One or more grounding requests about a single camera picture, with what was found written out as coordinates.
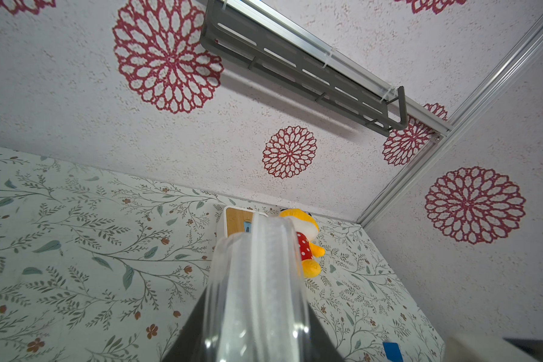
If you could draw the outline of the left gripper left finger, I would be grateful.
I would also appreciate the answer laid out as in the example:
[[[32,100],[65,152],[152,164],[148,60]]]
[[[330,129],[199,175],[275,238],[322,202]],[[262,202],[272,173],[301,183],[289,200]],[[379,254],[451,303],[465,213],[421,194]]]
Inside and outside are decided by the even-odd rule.
[[[162,362],[204,362],[207,361],[203,340],[206,293],[204,290],[173,345],[161,358]]]

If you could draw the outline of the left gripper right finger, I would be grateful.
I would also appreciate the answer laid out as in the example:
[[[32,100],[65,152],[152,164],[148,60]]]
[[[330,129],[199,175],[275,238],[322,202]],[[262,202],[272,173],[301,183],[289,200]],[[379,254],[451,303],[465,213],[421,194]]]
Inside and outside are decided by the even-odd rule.
[[[309,351],[306,352],[305,361],[307,362],[344,362],[343,357],[336,350],[335,345],[330,340],[327,332],[321,325],[318,317],[308,305],[309,310]]]

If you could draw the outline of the clear oval zip pouch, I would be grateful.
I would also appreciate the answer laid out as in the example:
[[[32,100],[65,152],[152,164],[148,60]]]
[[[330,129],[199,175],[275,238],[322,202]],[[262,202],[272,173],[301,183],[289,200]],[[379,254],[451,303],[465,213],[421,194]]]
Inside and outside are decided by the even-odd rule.
[[[217,241],[205,297],[208,361],[303,361],[310,318],[297,232],[255,215],[249,232]]]

